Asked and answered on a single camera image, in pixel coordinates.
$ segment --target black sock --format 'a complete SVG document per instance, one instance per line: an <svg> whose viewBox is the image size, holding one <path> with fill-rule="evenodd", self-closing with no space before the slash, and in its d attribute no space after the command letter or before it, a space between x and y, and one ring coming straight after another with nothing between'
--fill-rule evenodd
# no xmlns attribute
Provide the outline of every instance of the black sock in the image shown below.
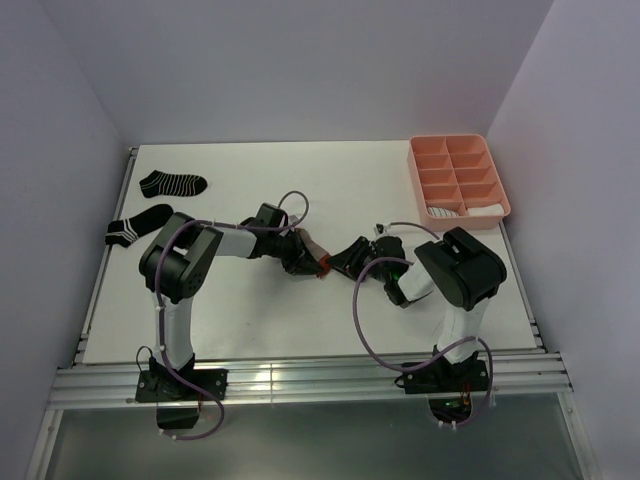
<svg viewBox="0 0 640 480"><path fill-rule="evenodd" d="M135 217L115 220L107 227L104 243L117 243L127 248L138 238L164 226L173 215L173 208L165 203L156 205Z"/></svg>
<svg viewBox="0 0 640 480"><path fill-rule="evenodd" d="M154 170L147 178L140 180L142 194L147 197L172 195L193 197L204 192L207 181L198 175L176 175Z"/></svg>

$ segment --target sock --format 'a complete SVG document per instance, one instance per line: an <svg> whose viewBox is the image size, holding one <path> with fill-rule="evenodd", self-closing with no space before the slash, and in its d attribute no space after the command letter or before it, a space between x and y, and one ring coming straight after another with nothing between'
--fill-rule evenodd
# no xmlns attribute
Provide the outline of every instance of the sock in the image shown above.
<svg viewBox="0 0 640 480"><path fill-rule="evenodd" d="M164 226L173 215L173 208L165 203L156 205L139 213L135 217L115 220L107 227L104 243L117 243L127 248L138 238Z"/></svg>
<svg viewBox="0 0 640 480"><path fill-rule="evenodd" d="M198 175L176 175L154 170L140 180L140 189L146 198L156 195L193 197L204 192L207 181Z"/></svg>

